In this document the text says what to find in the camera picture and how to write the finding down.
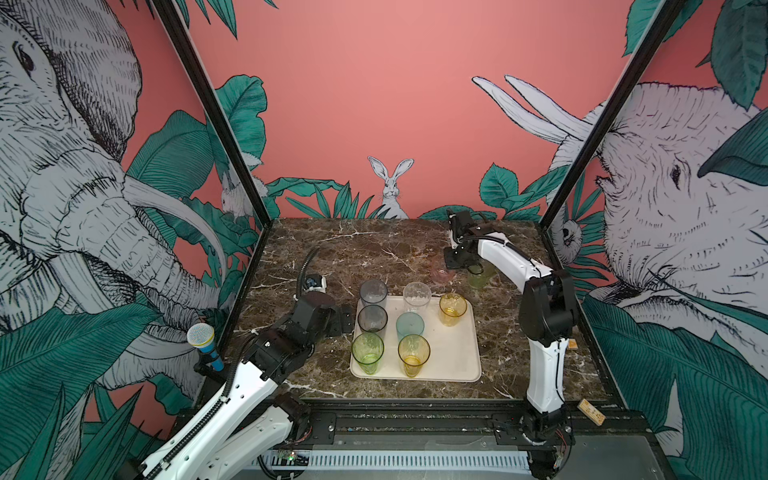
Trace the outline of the green short tumbler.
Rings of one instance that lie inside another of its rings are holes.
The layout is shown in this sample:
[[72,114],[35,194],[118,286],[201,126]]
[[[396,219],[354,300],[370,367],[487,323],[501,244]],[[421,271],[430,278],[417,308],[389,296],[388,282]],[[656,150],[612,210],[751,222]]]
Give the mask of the green short tumbler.
[[469,286],[481,290],[496,275],[496,268],[491,264],[478,263],[468,266],[467,272]]

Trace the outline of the pink faceted short tumbler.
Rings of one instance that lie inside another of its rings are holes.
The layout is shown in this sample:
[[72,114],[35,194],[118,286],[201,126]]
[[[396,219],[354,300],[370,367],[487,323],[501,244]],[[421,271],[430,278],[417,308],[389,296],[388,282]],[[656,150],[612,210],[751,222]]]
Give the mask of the pink faceted short tumbler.
[[430,281],[435,285],[449,285],[456,277],[456,272],[446,267],[442,257],[435,257],[429,266]]

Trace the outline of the amber faceted tumbler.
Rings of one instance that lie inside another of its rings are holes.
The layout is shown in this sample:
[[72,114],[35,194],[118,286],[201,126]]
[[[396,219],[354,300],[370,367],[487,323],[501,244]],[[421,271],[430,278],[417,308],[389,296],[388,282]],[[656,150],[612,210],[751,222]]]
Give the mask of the amber faceted tumbler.
[[439,299],[439,309],[441,323],[446,327],[453,327],[466,314],[468,302],[458,293],[446,293]]

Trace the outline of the dark smoky transparent tumbler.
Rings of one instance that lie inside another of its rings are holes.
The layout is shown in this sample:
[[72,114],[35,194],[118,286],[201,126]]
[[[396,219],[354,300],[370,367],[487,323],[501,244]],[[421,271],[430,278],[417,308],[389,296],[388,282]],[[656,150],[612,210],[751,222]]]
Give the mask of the dark smoky transparent tumbler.
[[388,313],[380,305],[365,305],[357,314],[357,325],[362,333],[382,335],[388,324]]

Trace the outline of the light green faceted tumbler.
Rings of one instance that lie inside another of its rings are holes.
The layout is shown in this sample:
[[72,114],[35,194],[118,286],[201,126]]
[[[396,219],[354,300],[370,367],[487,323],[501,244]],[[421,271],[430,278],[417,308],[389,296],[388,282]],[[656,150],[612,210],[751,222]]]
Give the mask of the light green faceted tumbler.
[[384,341],[376,333],[364,332],[352,343],[352,357],[367,375],[374,375],[378,371],[384,352]]

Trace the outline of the blue-grey transparent tumbler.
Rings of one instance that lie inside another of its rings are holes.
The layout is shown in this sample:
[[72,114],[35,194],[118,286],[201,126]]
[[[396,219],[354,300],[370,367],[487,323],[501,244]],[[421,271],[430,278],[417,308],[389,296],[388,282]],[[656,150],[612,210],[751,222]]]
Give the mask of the blue-grey transparent tumbler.
[[359,298],[364,306],[381,305],[388,297],[388,287],[380,279],[364,281],[359,288]]

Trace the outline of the clear pink tall tumbler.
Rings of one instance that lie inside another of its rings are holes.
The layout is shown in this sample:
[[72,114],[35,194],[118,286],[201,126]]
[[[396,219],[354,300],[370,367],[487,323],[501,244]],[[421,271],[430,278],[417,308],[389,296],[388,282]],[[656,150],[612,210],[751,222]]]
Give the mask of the clear pink tall tumbler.
[[410,312],[423,313],[431,298],[431,288],[423,282],[410,282],[403,289],[403,300]]

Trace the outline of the teal frosted tumbler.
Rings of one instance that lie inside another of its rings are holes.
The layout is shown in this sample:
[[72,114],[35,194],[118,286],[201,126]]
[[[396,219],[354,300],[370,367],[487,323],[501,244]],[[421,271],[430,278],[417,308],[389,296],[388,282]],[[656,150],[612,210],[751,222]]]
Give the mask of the teal frosted tumbler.
[[398,340],[402,340],[410,335],[421,336],[425,329],[425,322],[422,316],[416,312],[407,311],[402,313],[396,321],[396,331]]

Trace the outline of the beige plastic tray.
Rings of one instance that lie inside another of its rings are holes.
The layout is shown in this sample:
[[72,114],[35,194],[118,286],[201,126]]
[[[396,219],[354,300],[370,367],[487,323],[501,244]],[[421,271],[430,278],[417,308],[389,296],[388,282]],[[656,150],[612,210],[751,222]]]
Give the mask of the beige plastic tray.
[[[475,382],[481,377],[482,368],[473,305],[467,302],[467,311],[454,326],[441,322],[439,297],[431,299],[429,308],[422,315],[425,322],[423,336],[431,347],[431,355],[425,366],[413,380],[442,382]],[[402,296],[389,296],[383,303],[388,314],[388,324],[381,334],[384,343],[382,359],[373,375],[366,374],[358,362],[349,356],[349,370],[358,378],[381,380],[406,380],[404,364],[400,360],[396,320],[407,311]]]

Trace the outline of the yellow tall tumbler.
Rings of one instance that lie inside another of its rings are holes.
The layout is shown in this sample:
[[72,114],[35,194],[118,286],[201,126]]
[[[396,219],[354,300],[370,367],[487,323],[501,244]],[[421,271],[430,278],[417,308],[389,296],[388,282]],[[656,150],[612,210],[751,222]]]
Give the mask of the yellow tall tumbler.
[[398,357],[402,363],[404,374],[415,378],[431,356],[431,346],[421,335],[404,336],[398,343]]

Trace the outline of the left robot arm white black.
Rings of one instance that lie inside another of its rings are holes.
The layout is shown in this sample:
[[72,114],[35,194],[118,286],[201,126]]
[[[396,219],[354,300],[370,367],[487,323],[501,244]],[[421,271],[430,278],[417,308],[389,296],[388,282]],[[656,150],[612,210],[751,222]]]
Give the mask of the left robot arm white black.
[[250,461],[310,431],[310,408],[279,386],[304,366],[318,343],[354,329],[354,309],[312,291],[245,343],[222,387],[176,435],[118,479],[230,479]]

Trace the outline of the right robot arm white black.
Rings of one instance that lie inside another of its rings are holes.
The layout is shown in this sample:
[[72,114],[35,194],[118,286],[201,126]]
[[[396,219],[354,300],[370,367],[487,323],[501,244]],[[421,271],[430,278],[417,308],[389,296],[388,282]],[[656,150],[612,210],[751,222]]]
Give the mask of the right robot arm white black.
[[467,268],[484,259],[522,293],[518,322],[530,353],[523,434],[534,445],[562,438],[568,421],[565,352],[579,317],[572,277],[533,259],[500,232],[452,233],[450,242],[444,250],[447,267]]

